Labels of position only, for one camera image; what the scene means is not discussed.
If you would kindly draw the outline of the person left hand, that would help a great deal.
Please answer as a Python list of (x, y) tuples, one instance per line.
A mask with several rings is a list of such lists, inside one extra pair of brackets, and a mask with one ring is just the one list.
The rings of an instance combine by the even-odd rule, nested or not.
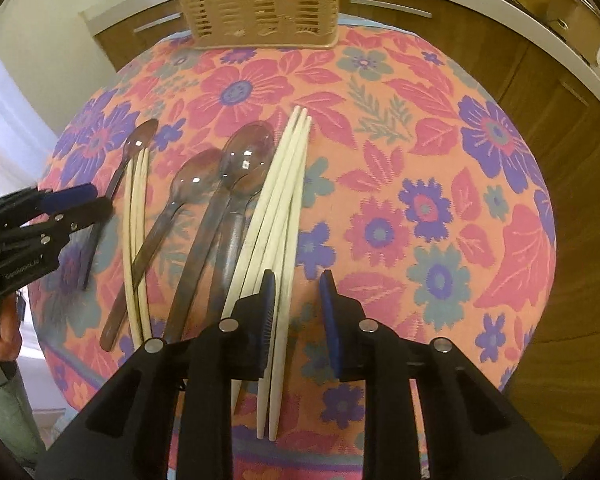
[(17, 296), (11, 294), (2, 301), (0, 310), (0, 362), (15, 361), (22, 345)]

